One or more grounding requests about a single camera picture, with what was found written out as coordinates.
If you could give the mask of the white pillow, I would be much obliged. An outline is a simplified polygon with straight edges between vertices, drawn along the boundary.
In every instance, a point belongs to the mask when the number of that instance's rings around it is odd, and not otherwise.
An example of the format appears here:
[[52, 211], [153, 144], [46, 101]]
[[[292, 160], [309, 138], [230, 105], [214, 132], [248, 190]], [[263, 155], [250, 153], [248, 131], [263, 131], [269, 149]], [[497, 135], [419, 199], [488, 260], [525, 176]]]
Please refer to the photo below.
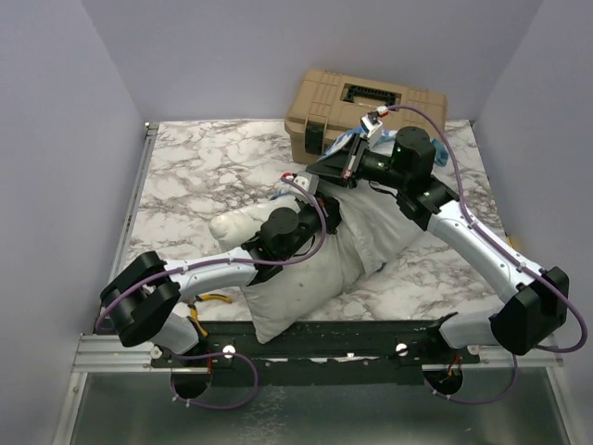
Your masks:
[[[231, 250], [255, 235], [270, 214], [283, 207], [297, 210], [298, 201], [283, 196], [230, 210], [212, 219], [208, 229], [222, 250]], [[326, 236], [321, 249], [311, 258], [284, 266], [264, 283], [243, 286], [258, 342], [265, 344], [278, 337], [295, 321], [340, 295], [363, 272], [352, 232], [341, 222], [337, 233]]]

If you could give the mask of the white pillowcase blue trim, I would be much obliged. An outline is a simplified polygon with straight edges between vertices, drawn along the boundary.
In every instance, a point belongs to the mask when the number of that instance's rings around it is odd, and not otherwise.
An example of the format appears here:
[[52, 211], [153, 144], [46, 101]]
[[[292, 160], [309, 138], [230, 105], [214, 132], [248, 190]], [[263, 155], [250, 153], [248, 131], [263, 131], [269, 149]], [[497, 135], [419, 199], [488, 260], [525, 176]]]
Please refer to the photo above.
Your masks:
[[[328, 163], [340, 160], [341, 154], [346, 155], [346, 148], [362, 134], [361, 127], [341, 134], [328, 148], [328, 151], [309, 167], [320, 164], [319, 160]], [[377, 143], [371, 146], [371, 155], [381, 157], [391, 154], [397, 132], [384, 132]], [[395, 197], [397, 190], [384, 185], [372, 188], [366, 180], [357, 182], [357, 186], [342, 187], [323, 180], [320, 176], [317, 191], [318, 197], [327, 200], [332, 211], [328, 229], [334, 227], [333, 235], [323, 242], [319, 253], [302, 264], [290, 266], [283, 279], [296, 274], [298, 278], [305, 274], [310, 280], [331, 281], [333, 287], [351, 286], [357, 279], [379, 271], [386, 263], [393, 261], [397, 255], [421, 234], [417, 224], [409, 220], [398, 208]], [[290, 208], [295, 212], [305, 209], [304, 215], [311, 216], [319, 226], [316, 210], [304, 201], [298, 200], [288, 192], [292, 189], [285, 186], [274, 196], [275, 200], [266, 202], [269, 212], [279, 208]]]

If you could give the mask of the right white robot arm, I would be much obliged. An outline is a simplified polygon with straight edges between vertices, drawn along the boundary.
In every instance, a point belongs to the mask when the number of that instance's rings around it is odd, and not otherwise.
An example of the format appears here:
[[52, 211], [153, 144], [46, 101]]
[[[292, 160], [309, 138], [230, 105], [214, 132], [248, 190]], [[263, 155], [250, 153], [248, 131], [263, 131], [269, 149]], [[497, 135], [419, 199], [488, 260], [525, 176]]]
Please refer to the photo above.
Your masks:
[[559, 296], [568, 292], [568, 276], [558, 267], [530, 274], [533, 263], [495, 241], [487, 227], [462, 210], [460, 196], [434, 176], [435, 154], [428, 133], [408, 126], [397, 131], [390, 155], [373, 152], [366, 137], [355, 134], [306, 170], [342, 187], [367, 181], [396, 190], [401, 212], [460, 254], [502, 301], [497, 311], [442, 318], [438, 332], [425, 340], [433, 361], [447, 362], [473, 345], [499, 345], [523, 356], [564, 324], [567, 307]]

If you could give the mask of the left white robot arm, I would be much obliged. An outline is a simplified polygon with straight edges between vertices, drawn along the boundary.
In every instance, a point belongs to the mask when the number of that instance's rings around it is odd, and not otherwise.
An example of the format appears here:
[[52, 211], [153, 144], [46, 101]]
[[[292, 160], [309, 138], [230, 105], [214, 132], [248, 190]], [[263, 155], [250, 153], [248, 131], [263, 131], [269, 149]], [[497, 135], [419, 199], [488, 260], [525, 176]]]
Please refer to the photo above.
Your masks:
[[185, 298], [231, 286], [253, 286], [316, 254], [341, 222], [339, 203], [317, 193], [296, 210], [271, 212], [255, 235], [238, 248], [195, 261], [165, 261], [147, 251], [100, 294], [99, 318], [109, 319], [122, 346], [151, 342], [191, 366], [204, 357], [202, 334], [174, 313]]

